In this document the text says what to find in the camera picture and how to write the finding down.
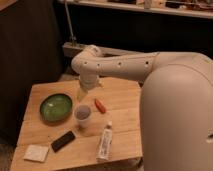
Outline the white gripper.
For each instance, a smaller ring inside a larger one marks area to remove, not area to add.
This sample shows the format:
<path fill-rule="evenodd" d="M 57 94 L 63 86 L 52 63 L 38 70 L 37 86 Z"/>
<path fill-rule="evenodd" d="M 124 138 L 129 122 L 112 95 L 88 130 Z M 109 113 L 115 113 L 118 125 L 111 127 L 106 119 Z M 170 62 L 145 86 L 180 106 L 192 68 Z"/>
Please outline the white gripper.
<path fill-rule="evenodd" d="M 95 88 L 99 83 L 97 75 L 81 75 L 79 77 L 80 86 L 77 91 L 77 100 L 82 101 L 88 94 L 87 90 Z"/>

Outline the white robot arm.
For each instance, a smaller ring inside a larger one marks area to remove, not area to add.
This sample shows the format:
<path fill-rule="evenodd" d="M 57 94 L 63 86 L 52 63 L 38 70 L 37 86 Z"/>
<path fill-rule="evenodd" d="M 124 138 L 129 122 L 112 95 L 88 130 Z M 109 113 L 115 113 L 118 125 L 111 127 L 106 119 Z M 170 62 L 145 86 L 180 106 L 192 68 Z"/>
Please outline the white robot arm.
<path fill-rule="evenodd" d="M 87 90 L 100 76 L 142 85 L 144 171 L 213 171 L 213 59 L 197 52 L 104 57 L 90 45 L 71 65 Z"/>

